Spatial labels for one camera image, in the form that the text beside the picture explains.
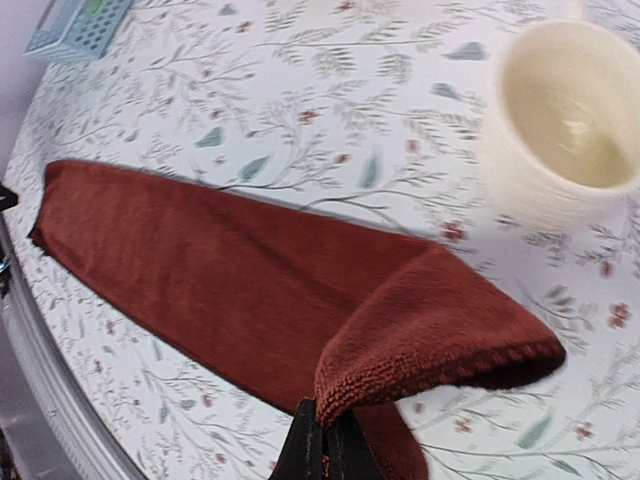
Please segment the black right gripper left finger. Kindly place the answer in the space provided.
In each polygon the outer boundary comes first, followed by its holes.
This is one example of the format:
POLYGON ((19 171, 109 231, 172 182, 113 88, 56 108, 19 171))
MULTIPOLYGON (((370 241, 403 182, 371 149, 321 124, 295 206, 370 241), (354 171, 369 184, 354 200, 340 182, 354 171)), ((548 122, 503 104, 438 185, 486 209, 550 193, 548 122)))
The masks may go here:
POLYGON ((323 430, 316 422, 316 404, 303 399, 296 410, 270 480, 321 480, 323 430))

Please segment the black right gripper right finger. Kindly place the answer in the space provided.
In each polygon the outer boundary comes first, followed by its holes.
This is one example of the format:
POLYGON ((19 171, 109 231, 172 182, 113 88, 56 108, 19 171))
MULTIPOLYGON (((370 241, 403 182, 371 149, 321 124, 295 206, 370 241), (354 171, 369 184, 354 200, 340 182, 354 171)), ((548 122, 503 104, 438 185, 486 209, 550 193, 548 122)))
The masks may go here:
POLYGON ((352 412, 327 430, 331 480, 384 480, 365 435, 352 412))

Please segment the brown towel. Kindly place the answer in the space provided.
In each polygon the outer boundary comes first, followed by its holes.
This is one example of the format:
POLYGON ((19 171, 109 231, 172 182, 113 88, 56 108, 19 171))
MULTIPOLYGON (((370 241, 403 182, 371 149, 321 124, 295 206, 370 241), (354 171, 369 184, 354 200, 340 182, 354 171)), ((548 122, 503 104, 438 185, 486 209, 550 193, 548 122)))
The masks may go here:
POLYGON ((159 175, 60 160, 32 242, 135 323, 327 430, 352 412, 385 479, 424 479, 396 408, 443 386, 504 390, 561 367, 538 318, 446 247, 159 175))

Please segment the green microfiber towel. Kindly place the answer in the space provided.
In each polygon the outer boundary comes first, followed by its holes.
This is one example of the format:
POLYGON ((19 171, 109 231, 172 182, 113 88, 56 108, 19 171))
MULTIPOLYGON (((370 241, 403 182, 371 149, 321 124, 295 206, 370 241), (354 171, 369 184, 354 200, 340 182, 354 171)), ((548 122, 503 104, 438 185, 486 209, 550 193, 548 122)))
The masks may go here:
POLYGON ((86 0, 84 8, 89 14, 97 14, 102 10, 105 3, 105 0, 86 0))

